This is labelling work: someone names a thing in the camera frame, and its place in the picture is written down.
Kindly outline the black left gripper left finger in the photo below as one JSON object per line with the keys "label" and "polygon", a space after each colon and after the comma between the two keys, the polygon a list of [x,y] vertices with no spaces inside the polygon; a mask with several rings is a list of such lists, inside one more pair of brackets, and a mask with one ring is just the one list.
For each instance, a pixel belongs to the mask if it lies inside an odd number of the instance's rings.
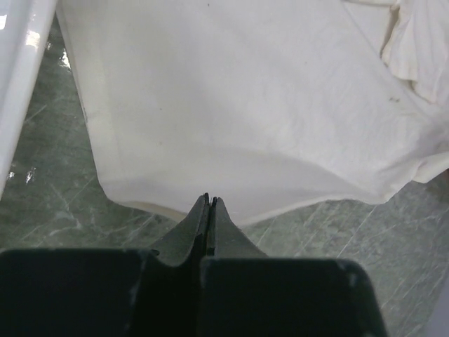
{"label": "black left gripper left finger", "polygon": [[146,249],[1,253],[2,336],[194,336],[210,202]]}

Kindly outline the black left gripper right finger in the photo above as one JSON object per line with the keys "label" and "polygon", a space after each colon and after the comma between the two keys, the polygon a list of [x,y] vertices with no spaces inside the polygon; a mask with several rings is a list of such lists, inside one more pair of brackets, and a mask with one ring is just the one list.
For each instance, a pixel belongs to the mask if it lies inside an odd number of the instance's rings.
{"label": "black left gripper right finger", "polygon": [[201,261],[201,336],[386,336],[372,282],[354,261],[270,258],[213,202]]}

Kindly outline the cream white t-shirt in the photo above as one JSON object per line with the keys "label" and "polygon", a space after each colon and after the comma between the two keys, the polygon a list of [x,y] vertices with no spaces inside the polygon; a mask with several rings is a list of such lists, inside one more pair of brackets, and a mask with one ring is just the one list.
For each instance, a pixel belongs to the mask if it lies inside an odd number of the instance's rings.
{"label": "cream white t-shirt", "polygon": [[237,225],[448,167],[447,1],[60,1],[106,196]]}

